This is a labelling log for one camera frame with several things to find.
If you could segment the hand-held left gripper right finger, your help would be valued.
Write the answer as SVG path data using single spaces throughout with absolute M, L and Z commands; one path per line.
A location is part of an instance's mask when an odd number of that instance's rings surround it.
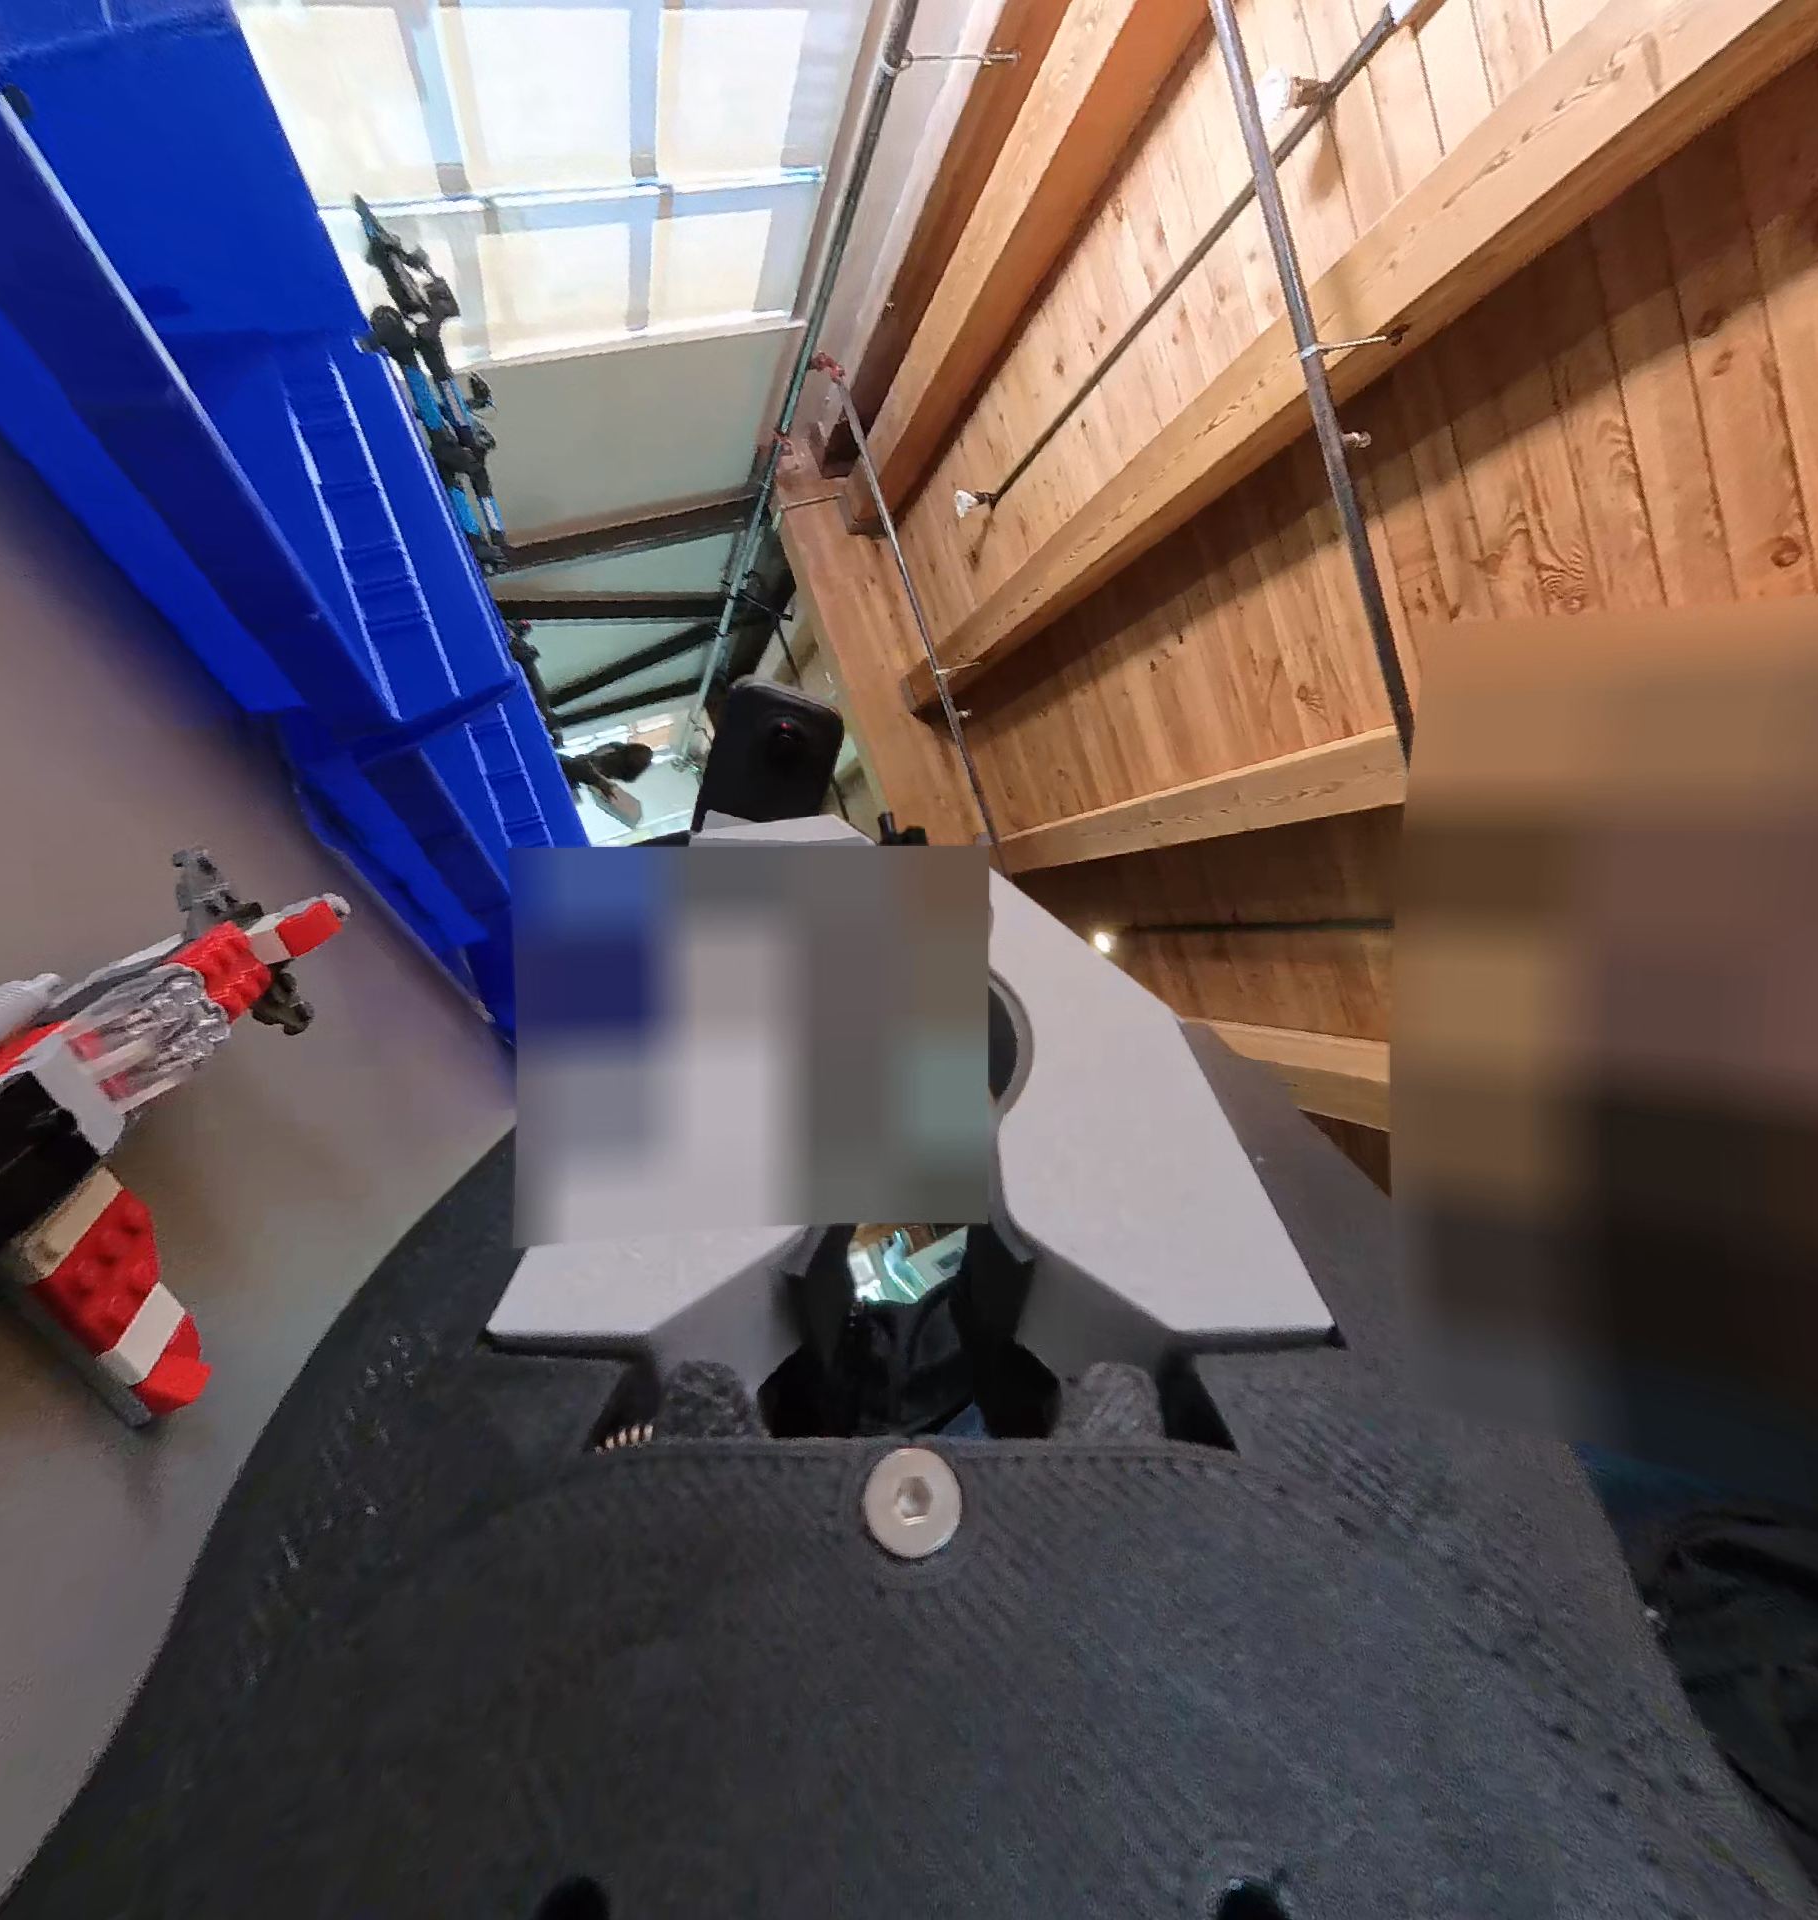
M 993 1230 L 1040 1358 L 1322 1346 L 1332 1314 L 1181 1020 L 993 873 Z

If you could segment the red white brick plane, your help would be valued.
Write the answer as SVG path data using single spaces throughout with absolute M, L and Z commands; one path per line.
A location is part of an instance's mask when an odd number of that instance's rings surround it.
M 74 981 L 0 984 L 0 1296 L 130 1428 L 194 1404 L 209 1370 L 112 1153 L 239 1022 L 309 1030 L 294 964 L 352 918 L 339 894 L 250 902 L 203 847 L 172 866 L 176 936 Z

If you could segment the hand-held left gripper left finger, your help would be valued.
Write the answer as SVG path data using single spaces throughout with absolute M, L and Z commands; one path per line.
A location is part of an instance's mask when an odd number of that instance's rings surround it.
M 536 1246 L 493 1309 L 507 1350 L 619 1358 L 786 1358 L 783 1281 L 801 1227 L 698 1230 Z

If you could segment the large window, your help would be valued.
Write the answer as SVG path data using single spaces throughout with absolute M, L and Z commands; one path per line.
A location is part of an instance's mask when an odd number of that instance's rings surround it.
M 873 5 L 238 5 L 361 310 L 365 216 L 459 303 L 451 360 L 757 330 L 816 272 Z

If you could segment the grey desk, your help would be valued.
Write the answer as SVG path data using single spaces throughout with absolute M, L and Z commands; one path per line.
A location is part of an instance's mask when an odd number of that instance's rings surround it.
M 114 1160 L 198 1320 L 201 1401 L 134 1432 L 0 1302 L 0 1898 L 112 1737 L 321 1336 L 511 1122 L 489 1025 L 0 436 L 0 981 L 176 930 L 181 847 L 265 904 L 344 894 L 352 922 L 298 970 L 312 1030 L 247 1025 Z

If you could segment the blue plastic bin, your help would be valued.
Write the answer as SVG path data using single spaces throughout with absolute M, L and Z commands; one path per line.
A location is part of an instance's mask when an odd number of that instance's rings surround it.
M 455 906 L 443 913 L 474 996 L 518 1040 L 513 875 L 523 855 L 585 847 L 574 795 L 520 680 L 452 702 L 370 763 Z
M 207 601 L 205 658 L 352 739 L 395 697 L 302 555 L 294 427 L 222 423 L 272 348 L 346 321 L 310 216 L 227 5 L 0 5 L 0 321 Z
M 389 366 L 319 340 L 274 348 L 270 365 L 291 455 L 266 500 L 326 597 L 346 663 L 374 687 L 372 717 L 289 718 L 283 743 L 323 842 L 474 996 L 440 927 L 455 902 L 370 763 L 424 717 L 489 702 L 522 672 Z

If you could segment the metal ceiling pipe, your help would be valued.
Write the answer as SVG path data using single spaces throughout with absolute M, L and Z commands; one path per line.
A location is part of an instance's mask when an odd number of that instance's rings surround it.
M 1304 277 L 1295 235 L 1289 222 L 1273 149 L 1264 130 L 1258 83 L 1243 40 L 1243 30 L 1236 21 L 1231 5 L 1210 2 L 1208 13 L 1214 18 L 1219 54 L 1225 64 L 1243 144 L 1250 163 L 1250 180 L 1258 194 L 1258 205 L 1264 214 L 1265 237 L 1279 270 L 1287 321 L 1291 325 L 1296 363 L 1309 399 L 1309 420 L 1320 445 L 1322 464 L 1327 468 L 1331 502 L 1334 506 L 1342 541 L 1348 542 L 1353 585 L 1372 638 L 1377 672 L 1385 690 L 1387 708 L 1391 709 L 1401 763 L 1407 764 L 1414 745 L 1414 708 L 1401 666 L 1399 642 L 1396 638 L 1387 601 L 1381 589 L 1366 518 L 1362 516 L 1362 506 L 1353 489 L 1353 472 L 1349 464 L 1346 430 L 1336 417 L 1334 399 L 1331 396 L 1327 369 L 1328 342 L 1317 336 L 1317 325 L 1312 315 L 1309 287 Z

